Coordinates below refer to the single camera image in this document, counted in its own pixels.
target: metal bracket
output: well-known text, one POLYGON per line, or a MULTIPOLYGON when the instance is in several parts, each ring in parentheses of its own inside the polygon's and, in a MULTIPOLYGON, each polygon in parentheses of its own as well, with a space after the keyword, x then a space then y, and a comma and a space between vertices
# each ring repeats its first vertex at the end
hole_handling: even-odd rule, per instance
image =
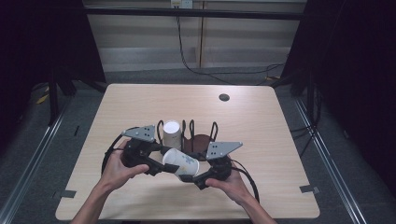
POLYGON ((207 147, 206 160, 210 161, 225 157, 242 145, 241 142, 210 142, 207 147))
POLYGON ((153 143, 155 141, 155 125, 149 125, 141 128, 125 130, 121 133, 123 136, 153 143))

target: white object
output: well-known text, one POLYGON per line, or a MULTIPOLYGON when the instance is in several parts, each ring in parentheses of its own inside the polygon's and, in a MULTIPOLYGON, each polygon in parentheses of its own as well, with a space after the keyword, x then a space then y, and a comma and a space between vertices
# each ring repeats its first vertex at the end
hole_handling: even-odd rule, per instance
POLYGON ((163 125, 163 145, 181 149, 181 130, 177 121, 168 120, 163 125))
POLYGON ((163 155, 163 164, 174 164, 178 165, 179 168, 175 172, 175 175, 196 175, 199 171, 198 160, 184 154, 183 152, 171 148, 165 155, 163 155))
POLYGON ((181 8, 192 9, 192 0, 182 0, 180 7, 181 8))

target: metal rail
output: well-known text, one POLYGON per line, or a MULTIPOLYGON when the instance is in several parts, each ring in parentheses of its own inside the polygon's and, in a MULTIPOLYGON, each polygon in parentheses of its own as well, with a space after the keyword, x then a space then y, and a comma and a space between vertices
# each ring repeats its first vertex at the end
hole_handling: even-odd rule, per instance
MULTIPOLYGON (((309 117, 306 115, 306 108, 303 101, 297 100, 296 101, 297 108, 300 112, 300 115, 303 118, 304 124, 307 127, 311 126, 311 122, 309 117)), ((344 181, 344 178, 341 176, 340 171, 338 170, 337 166, 335 165, 334 160, 332 159, 332 154, 330 153, 329 149, 327 149, 326 145, 324 144, 323 139, 321 138, 318 130, 315 132, 312 129, 309 129, 309 133, 314 140, 315 146, 317 147, 318 153, 323 160, 323 163, 329 172, 329 175, 334 183, 338 193, 340 194, 341 200, 346 207, 353 223, 355 224, 367 224, 366 219, 359 207, 359 204, 356 202, 355 197, 351 193, 350 189, 347 187, 347 183, 344 181)))
POLYGON ((306 15, 291 12, 235 11, 214 9, 185 8, 144 8, 144 7, 40 7, 35 9, 46 13, 75 13, 87 15, 123 15, 123 16, 165 16, 165 17, 203 17, 301 21, 310 19, 327 19, 332 15, 306 15))
POLYGON ((43 138, 41 139, 40 144, 35 150, 35 154, 32 159, 30 159, 26 169, 24 170, 21 178, 19 179, 17 185, 14 190, 12 190, 11 194, 8 196, 7 201, 5 202, 2 210, 0 211, 0 223, 8 224, 11 223, 14 218, 17 210, 25 196, 27 190, 30 187, 30 184, 37 173, 38 167, 40 163, 43 161, 44 156, 50 146, 50 143, 57 133, 62 120, 64 118, 64 112, 66 108, 69 106, 71 102, 71 97, 68 97, 67 101, 64 104, 64 108, 59 114, 58 118, 53 122, 51 126, 46 130, 43 138))

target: wire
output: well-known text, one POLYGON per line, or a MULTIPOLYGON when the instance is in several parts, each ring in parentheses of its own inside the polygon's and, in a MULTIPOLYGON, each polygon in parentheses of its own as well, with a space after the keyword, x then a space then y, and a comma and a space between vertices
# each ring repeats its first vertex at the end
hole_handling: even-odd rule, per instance
POLYGON ((122 134, 120 134, 119 136, 117 136, 117 138, 114 140, 114 142, 110 145, 110 147, 108 148, 108 150, 105 152, 105 157, 103 158, 103 161, 102 161, 102 172, 101 172, 101 174, 103 173, 103 171, 105 170, 105 168, 106 168, 106 165, 107 165, 107 161, 108 161, 108 159, 110 158, 110 155, 111 155, 111 153, 114 151, 114 150, 120 150, 120 148, 114 148, 114 146, 120 141, 120 139, 123 137, 123 135, 122 134))
POLYGON ((260 73, 266 73, 266 77, 264 79, 264 81, 255 84, 255 86, 260 86, 262 83, 264 83, 268 77, 269 77, 269 71, 274 70, 276 68, 278 68, 281 65, 284 65, 285 63, 274 63, 274 64, 270 64, 268 66, 266 66, 266 68, 264 70, 260 70, 260 71, 255 71, 255 72, 214 72, 214 73, 203 73, 203 72, 198 72, 198 71, 194 71, 192 70, 186 62, 186 59, 184 57, 184 50, 183 50, 183 43, 181 41, 181 28, 180 28, 180 17, 176 17, 177 19, 177 31, 178 31, 178 43, 179 43, 179 50, 180 50, 180 56, 181 56, 181 61, 183 62, 183 65, 191 72, 193 72, 194 74, 197 75, 201 75, 201 76, 209 76, 209 77, 213 77, 214 79, 230 84, 230 85, 236 85, 232 82, 226 81, 224 79, 215 77, 214 75, 232 75, 232 74, 244 74, 244 75, 253 75, 253 74, 260 74, 260 73))
POLYGON ((311 126, 306 126, 306 127, 303 127, 303 128, 299 128, 299 129, 293 129, 293 130, 290 130, 290 132, 291 133, 295 133, 295 132, 299 132, 299 131, 305 131, 305 130, 307 130, 308 128, 310 128, 311 126))
POLYGON ((300 134, 298 134, 296 136, 293 136, 293 140, 295 141, 295 140, 305 136, 307 133, 308 133, 308 129, 305 129, 302 133, 300 133, 300 134))
POLYGON ((243 170, 242 170, 242 169, 239 169, 239 168, 236 168, 236 167, 231 167, 231 169, 233 169, 235 171, 238 171, 238 172, 244 174, 247 177, 248 181, 250 182, 251 187, 253 188, 254 197, 256 198, 257 202, 260 202, 259 191, 257 190, 256 183, 254 182, 254 180, 251 177, 251 175, 248 172, 248 170, 245 168, 245 166, 243 166, 241 164, 241 162, 235 161, 235 160, 231 160, 231 161, 238 163, 243 168, 243 170))
POLYGON ((310 136, 309 139, 308 139, 308 142, 306 142, 305 147, 303 148, 303 151, 302 151, 302 152, 300 153, 300 155, 299 155, 300 158, 304 155, 306 149, 307 149, 308 146, 309 146, 309 143, 311 143, 311 140, 314 138, 314 136, 315 136, 315 131, 316 131, 316 130, 314 130, 314 131, 312 132, 311 136, 310 136))
POLYGON ((323 102, 323 96, 322 94, 320 94, 320 92, 318 91, 318 88, 316 88, 316 103, 317 103, 317 117, 314 120, 314 127, 318 126, 318 123, 320 121, 320 117, 321 117, 321 106, 322 106, 322 102, 323 102))

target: black cable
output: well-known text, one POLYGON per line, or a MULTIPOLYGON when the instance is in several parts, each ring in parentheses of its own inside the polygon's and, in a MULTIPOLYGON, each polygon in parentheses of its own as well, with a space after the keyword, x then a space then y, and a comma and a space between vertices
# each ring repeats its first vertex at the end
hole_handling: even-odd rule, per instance
POLYGON ((238 171, 238 172, 244 174, 247 177, 248 181, 250 182, 251 187, 253 188, 254 197, 256 198, 257 202, 260 202, 259 191, 257 190, 256 183, 254 182, 254 180, 251 177, 251 175, 248 172, 248 170, 245 168, 244 165, 242 165, 241 162, 235 161, 235 160, 231 160, 231 161, 238 163, 243 168, 243 170, 242 170, 242 169, 239 169, 239 168, 236 168, 236 167, 231 167, 233 170, 238 171))
POLYGON ((272 88, 277 88, 279 86, 284 86, 284 85, 289 85, 290 83, 292 83, 296 78, 299 77, 299 75, 304 71, 304 69, 297 69, 293 72, 291 72, 288 76, 284 77, 282 76, 282 78, 280 78, 279 80, 277 80, 276 82, 272 83, 270 85, 270 87, 272 88))
POLYGON ((323 96, 320 94, 320 92, 318 91, 318 88, 316 88, 316 104, 317 104, 317 117, 314 120, 314 127, 318 126, 318 123, 320 121, 320 117, 321 117, 321 106, 322 106, 322 100, 323 100, 323 96))
POLYGON ((297 139, 299 139, 299 138, 305 136, 308 132, 309 132, 308 129, 305 129, 302 133, 293 136, 293 140, 297 140, 297 139))
POLYGON ((176 19, 177 19, 178 43, 179 43, 179 51, 180 51, 181 61, 183 62, 183 65, 184 65, 189 71, 191 71, 191 72, 194 73, 194 74, 201 75, 201 76, 213 77, 214 79, 216 79, 216 80, 218 80, 218 81, 221 81, 221 82, 224 82, 224 83, 227 83, 227 84, 230 84, 230 85, 236 85, 236 84, 234 84, 234 83, 232 83, 232 82, 223 80, 223 79, 218 78, 218 77, 214 77, 214 75, 232 75, 232 74, 252 75, 252 74, 259 74, 259 73, 267 73, 267 76, 265 77, 264 81, 262 81, 262 82, 260 82, 260 83, 258 83, 258 84, 255 85, 255 86, 260 86, 260 85, 261 85, 262 83, 264 83, 264 82, 267 80, 267 78, 269 77, 269 74, 268 74, 269 71, 274 70, 274 69, 278 68, 279 66, 285 64, 285 63, 274 63, 274 64, 270 64, 270 65, 266 66, 266 68, 265 68, 264 70, 256 71, 256 72, 215 72, 215 73, 203 73, 203 72, 194 71, 194 70, 192 70, 192 69, 187 65, 186 59, 185 59, 185 57, 184 57, 183 43, 182 43, 182 41, 181 41, 180 17, 176 17, 176 19))
POLYGON ((311 140, 314 138, 315 132, 316 132, 316 129, 314 129, 314 131, 311 133, 311 136, 309 137, 308 141, 306 142, 305 147, 303 148, 303 151, 302 151, 302 152, 300 153, 300 155, 299 155, 300 158, 304 155, 306 149, 307 149, 308 146, 309 146, 309 143, 311 143, 311 140))
MULTIPOLYGON (((135 128, 138 128, 138 127, 133 127, 133 128, 127 129, 126 131, 132 130, 132 129, 135 129, 135 128)), ((101 172, 101 174, 102 174, 103 171, 105 170, 105 167, 106 167, 106 165, 107 165, 107 161, 108 161, 108 159, 110 158, 111 153, 112 153, 114 150, 120 150, 119 148, 114 148, 114 146, 120 141, 120 139, 121 139, 122 137, 123 137, 123 135, 120 134, 120 135, 114 140, 114 142, 111 144, 111 146, 108 148, 108 150, 105 152, 105 157, 103 158, 103 161, 102 161, 102 172, 101 172)))
POLYGON ((256 198, 257 202, 260 202, 259 191, 257 190, 256 183, 254 183, 253 178, 251 178, 251 176, 248 174, 248 172, 246 172, 242 169, 236 168, 236 167, 231 167, 231 169, 238 171, 247 177, 248 181, 250 182, 251 187, 253 188, 254 197, 256 198))
POLYGON ((293 129, 293 130, 290 130, 290 132, 291 133, 295 133, 295 132, 299 132, 299 131, 305 131, 305 130, 307 130, 308 128, 310 128, 311 126, 306 126, 306 127, 303 127, 303 128, 299 128, 299 129, 293 129))

